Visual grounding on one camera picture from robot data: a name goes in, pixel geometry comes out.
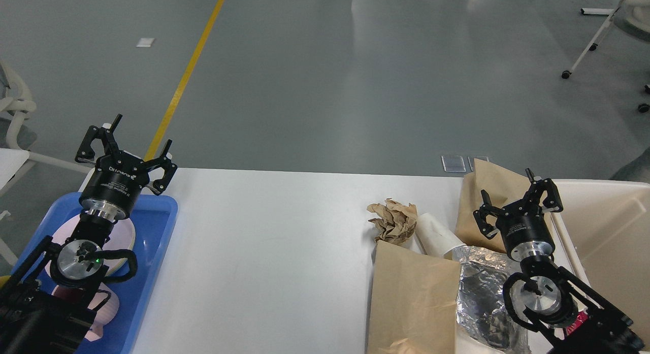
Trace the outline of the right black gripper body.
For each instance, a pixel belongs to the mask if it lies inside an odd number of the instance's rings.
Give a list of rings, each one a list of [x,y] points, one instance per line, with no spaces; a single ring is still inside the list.
[[[540,206],[505,206],[495,226],[501,232],[506,254],[515,262],[531,256],[551,257],[555,244]]]

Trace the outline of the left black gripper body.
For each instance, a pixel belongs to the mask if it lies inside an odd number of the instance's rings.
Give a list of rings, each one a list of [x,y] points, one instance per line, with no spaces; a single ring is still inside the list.
[[[100,157],[79,197],[83,210],[111,221],[128,219],[149,182],[148,172],[139,169],[143,163],[130,153]]]

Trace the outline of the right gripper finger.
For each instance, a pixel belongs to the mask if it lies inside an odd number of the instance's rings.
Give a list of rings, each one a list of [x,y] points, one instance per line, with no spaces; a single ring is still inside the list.
[[[522,213],[559,213],[564,206],[559,189],[552,179],[536,176],[530,168],[525,169],[530,187],[520,199],[518,207]]]
[[[492,216],[499,219],[499,217],[508,216],[508,211],[505,208],[497,208],[492,205],[487,190],[482,189],[480,194],[482,204],[479,206],[478,210],[473,211],[473,217],[480,233],[488,240],[492,240],[499,233],[499,229],[497,229],[496,225],[490,224],[487,221],[487,217]]]

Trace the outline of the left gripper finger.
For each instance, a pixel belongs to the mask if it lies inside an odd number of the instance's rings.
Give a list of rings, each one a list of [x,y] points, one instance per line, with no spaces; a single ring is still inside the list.
[[[79,164],[92,164],[96,167],[100,165],[123,166],[122,151],[118,147],[114,137],[114,132],[122,119],[118,114],[112,123],[106,123],[101,127],[91,125],[75,154],[75,161]],[[93,141],[100,141],[104,150],[104,155],[97,157],[93,149]]]
[[[158,157],[140,163],[140,183],[154,195],[161,195],[167,188],[177,171],[177,165],[169,155],[172,139],[168,139]]]

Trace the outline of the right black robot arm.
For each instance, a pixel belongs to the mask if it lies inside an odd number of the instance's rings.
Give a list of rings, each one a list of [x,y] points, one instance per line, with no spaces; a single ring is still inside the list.
[[[506,311],[519,326],[540,333],[552,353],[640,353],[645,344],[633,321],[587,283],[554,261],[556,245],[547,213],[564,210],[557,185],[526,169],[522,198],[495,206],[487,190],[473,217],[483,236],[502,238],[506,255],[519,266],[503,284]]]

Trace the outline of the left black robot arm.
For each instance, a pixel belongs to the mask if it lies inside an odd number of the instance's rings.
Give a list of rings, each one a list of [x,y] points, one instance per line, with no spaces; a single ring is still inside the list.
[[[120,149],[112,123],[91,125],[75,160],[93,165],[79,196],[79,222],[62,243],[44,236],[2,282],[2,353],[74,353],[100,310],[139,272],[131,247],[109,248],[111,233],[132,215],[145,189],[161,195],[177,171],[167,140],[148,161]]]

